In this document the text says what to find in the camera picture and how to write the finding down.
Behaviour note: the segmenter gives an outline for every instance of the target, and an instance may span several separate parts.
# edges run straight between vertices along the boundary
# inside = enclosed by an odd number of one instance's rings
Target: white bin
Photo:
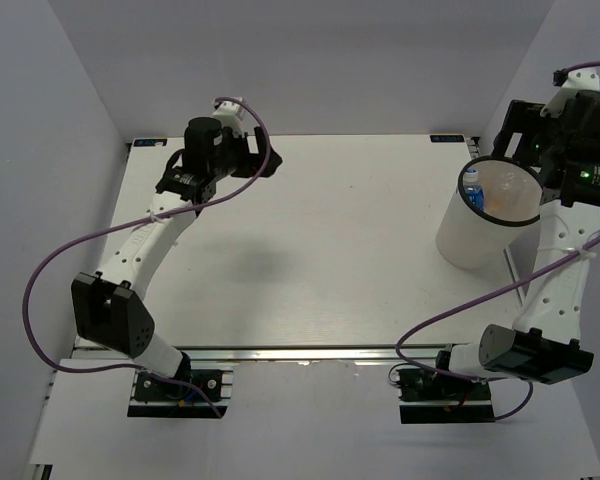
[[[462,178],[469,168],[478,171],[484,211],[464,192]],[[436,235],[438,251],[459,268],[484,266],[539,220],[541,196],[532,170],[489,156],[472,160],[458,175],[458,188]]]

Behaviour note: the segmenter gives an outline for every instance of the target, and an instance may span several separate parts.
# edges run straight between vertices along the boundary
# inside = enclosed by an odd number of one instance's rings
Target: clear plastic bottle
[[[462,184],[467,197],[469,197],[469,201],[480,211],[484,211],[484,192],[479,183],[478,171],[470,168],[464,172]]]

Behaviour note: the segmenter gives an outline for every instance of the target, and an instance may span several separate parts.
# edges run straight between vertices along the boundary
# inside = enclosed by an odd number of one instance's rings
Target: bottle cap
[[[469,170],[464,172],[464,175],[462,176],[462,181],[464,183],[478,183],[478,171],[473,168],[470,168]]]

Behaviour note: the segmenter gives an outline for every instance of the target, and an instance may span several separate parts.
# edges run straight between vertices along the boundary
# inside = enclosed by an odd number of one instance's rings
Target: black tag
[[[136,138],[133,141],[134,147],[164,147],[166,144],[166,138]]]
[[[431,143],[464,143],[462,135],[429,135]]]

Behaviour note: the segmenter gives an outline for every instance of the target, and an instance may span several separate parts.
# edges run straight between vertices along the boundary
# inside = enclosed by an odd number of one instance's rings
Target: wall
[[[126,140],[217,95],[277,134],[478,134],[552,3],[51,0]]]
[[[20,479],[50,378],[29,347],[20,301],[48,252],[110,219],[124,144],[44,0],[0,0],[0,480]],[[34,291],[35,331],[67,354],[69,285],[98,245],[52,264]]]
[[[485,130],[482,151],[491,151],[510,100],[546,102],[555,93],[553,70],[599,59],[600,0],[556,1]],[[533,268],[537,241],[537,230],[530,231],[512,248],[523,276]],[[596,251],[599,255],[592,265],[581,317],[583,346],[596,358],[591,372],[574,383],[600,457],[600,247]]]

